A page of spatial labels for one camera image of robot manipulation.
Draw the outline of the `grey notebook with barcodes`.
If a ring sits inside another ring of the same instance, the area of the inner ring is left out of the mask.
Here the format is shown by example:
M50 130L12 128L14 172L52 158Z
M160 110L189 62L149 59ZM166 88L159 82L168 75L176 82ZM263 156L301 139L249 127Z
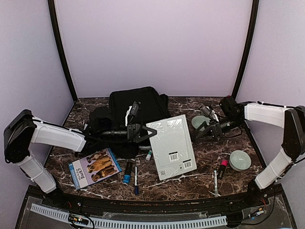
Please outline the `grey notebook with barcodes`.
M184 114L147 123L146 127L157 131L150 137L150 144L160 181L197 169Z

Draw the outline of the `black student backpack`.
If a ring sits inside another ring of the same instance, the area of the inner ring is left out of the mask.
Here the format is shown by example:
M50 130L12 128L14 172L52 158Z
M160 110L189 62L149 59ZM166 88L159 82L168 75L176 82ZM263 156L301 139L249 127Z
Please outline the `black student backpack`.
M108 107L95 108L89 114L86 152L110 148L119 158L135 158L139 147L150 145L146 124L170 116L168 96L153 87L112 92Z

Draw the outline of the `dog picture book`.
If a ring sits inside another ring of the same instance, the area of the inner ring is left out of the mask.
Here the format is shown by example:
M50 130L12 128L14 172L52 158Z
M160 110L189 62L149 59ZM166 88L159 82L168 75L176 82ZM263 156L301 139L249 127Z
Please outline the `dog picture book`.
M77 190L122 172L122 168L109 148L70 163L69 170Z

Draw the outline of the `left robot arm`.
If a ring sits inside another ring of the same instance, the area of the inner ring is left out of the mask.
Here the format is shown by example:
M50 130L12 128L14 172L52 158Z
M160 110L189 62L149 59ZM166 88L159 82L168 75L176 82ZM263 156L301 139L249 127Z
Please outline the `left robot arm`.
M6 163L16 164L28 178L36 183L42 192L49 195L49 201L57 208L67 204L67 197L55 178L34 158L31 144L44 144L69 149L75 153L87 153L100 142L140 143L157 134L157 131L143 124L113 127L112 122L97 117L90 121L85 130L67 128L48 123L23 110L4 130L4 157Z

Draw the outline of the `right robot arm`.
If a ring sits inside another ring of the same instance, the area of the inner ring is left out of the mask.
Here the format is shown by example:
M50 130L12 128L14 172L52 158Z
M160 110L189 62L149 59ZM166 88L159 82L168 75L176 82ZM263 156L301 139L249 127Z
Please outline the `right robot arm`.
M260 190L270 187L295 165L305 159L305 108L304 106L287 106L266 102L238 103L233 96L224 97L219 106L223 112L218 117L207 105L201 105L200 111L209 118L196 128L193 141L217 142L227 132L246 123L259 123L282 133L282 143L273 160L257 175L249 185L251 190L243 197L243 203L253 207L262 198Z

